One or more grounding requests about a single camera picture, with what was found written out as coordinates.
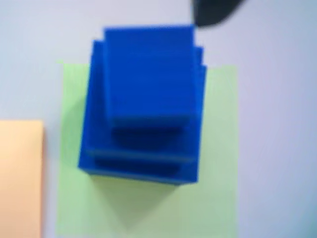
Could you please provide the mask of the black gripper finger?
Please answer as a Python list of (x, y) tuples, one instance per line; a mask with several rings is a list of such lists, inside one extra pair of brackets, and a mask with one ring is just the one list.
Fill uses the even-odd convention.
[(193, 23), (196, 27), (213, 27), (233, 15), (244, 0), (192, 0)]

